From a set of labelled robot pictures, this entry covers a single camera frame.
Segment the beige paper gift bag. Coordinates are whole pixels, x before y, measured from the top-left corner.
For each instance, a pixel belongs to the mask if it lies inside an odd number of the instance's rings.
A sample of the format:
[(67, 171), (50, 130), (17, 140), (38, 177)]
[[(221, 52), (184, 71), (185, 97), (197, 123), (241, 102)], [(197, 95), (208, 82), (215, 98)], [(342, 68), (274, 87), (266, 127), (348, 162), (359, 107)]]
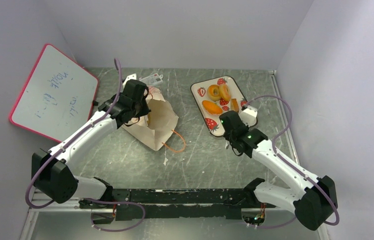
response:
[[(186, 141), (182, 135), (175, 131), (178, 115), (174, 112), (170, 102), (164, 98), (160, 89), (150, 86), (148, 90), (146, 103), (151, 112), (140, 118), (133, 118), (122, 128), (154, 151), (166, 147), (174, 153), (183, 152), (186, 148)], [(167, 144), (173, 134), (182, 139), (183, 147), (181, 149), (176, 150)]]

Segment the orange fake bread slice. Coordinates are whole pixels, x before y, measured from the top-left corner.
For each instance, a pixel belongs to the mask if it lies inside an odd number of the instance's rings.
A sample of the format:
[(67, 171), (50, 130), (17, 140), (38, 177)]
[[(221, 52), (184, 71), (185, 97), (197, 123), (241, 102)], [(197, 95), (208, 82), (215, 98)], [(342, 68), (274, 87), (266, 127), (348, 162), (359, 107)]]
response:
[(236, 98), (232, 98), (231, 99), (231, 101), (230, 101), (230, 110), (235, 111), (237, 113), (239, 112), (239, 104), (238, 104)]

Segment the orange fake bread bun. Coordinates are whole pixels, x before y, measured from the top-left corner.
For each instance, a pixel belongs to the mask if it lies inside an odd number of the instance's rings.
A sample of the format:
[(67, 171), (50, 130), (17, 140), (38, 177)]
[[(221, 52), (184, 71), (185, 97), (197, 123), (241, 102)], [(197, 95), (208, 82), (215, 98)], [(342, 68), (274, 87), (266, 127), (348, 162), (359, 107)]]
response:
[(204, 110), (210, 114), (210, 115), (221, 115), (223, 113), (223, 110), (221, 107), (219, 107), (215, 102), (204, 100), (202, 101), (202, 106)]

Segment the orange fake bread roll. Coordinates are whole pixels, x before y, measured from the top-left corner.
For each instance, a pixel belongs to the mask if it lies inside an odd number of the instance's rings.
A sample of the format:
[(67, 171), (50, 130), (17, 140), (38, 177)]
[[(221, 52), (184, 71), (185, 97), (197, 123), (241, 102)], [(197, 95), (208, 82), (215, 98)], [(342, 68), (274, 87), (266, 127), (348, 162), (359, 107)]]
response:
[(223, 99), (226, 102), (229, 102), (231, 100), (231, 91), (230, 88), (224, 83), (219, 85), (219, 94), (221, 99)]

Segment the orange fake donut bread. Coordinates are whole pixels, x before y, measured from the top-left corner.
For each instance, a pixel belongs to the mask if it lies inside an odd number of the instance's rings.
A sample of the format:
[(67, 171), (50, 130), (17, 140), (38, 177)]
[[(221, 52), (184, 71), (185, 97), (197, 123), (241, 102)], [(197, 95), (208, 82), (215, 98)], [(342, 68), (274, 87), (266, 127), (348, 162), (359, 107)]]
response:
[(219, 101), (221, 99), (219, 86), (217, 84), (212, 84), (207, 89), (207, 96), (211, 101)]

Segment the strawberry print white tray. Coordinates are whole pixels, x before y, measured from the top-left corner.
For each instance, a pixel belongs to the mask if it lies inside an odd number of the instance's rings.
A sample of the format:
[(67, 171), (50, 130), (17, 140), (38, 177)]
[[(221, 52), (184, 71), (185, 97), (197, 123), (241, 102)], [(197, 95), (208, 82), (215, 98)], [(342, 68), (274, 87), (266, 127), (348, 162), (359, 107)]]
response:
[[(232, 96), (231, 99), (237, 99), (237, 102), (239, 104), (239, 112), (243, 107), (247, 107), (246, 106), (247, 100), (245, 96), (241, 92), (235, 80), (230, 76), (225, 75), (225, 76), (220, 76), (220, 77), (216, 77), (216, 78), (209, 79), (209, 80), (199, 81), (199, 82), (193, 83), (190, 86), (190, 91), (193, 95), (193, 99), (199, 110), (200, 118), (203, 120), (209, 133), (212, 136), (217, 137), (217, 138), (221, 138), (225, 132), (219, 120), (220, 115), (208, 114), (202, 106), (202, 101), (204, 100), (211, 101), (207, 96), (207, 89), (210, 85), (219, 86), (221, 84), (226, 84), (230, 88), (231, 96)], [(223, 113), (231, 111), (230, 101), (227, 102), (227, 101), (224, 101), (223, 99), (220, 99), (219, 101), (212, 101), (212, 102), (215, 102), (219, 107), (221, 107), (223, 110)]]

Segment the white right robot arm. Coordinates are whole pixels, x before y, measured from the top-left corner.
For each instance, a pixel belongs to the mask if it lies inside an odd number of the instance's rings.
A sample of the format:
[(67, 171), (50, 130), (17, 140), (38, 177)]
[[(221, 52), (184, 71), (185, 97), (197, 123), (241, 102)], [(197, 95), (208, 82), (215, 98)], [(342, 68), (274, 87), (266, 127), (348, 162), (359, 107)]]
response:
[(329, 176), (319, 177), (288, 158), (263, 132), (248, 127), (237, 112), (225, 112), (219, 119), (225, 130), (223, 137), (233, 151), (260, 162), (288, 186), (263, 181), (245, 192), (248, 206), (257, 207), (263, 202), (280, 207), (312, 231), (328, 224), (331, 215), (336, 217), (333, 224), (339, 223), (336, 186)]

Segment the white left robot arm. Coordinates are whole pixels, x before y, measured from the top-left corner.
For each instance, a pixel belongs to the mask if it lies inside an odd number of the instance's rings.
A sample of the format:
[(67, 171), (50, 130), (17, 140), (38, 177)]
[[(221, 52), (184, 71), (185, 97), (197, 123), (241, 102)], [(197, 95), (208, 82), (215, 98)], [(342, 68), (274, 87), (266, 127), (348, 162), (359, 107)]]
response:
[(88, 153), (97, 143), (132, 119), (150, 113), (146, 98), (147, 85), (131, 79), (121, 93), (103, 102), (92, 117), (69, 138), (50, 150), (38, 150), (31, 159), (31, 184), (62, 204), (71, 198), (94, 201), (106, 208), (113, 202), (113, 187), (106, 181), (93, 177), (75, 176), (71, 166)]

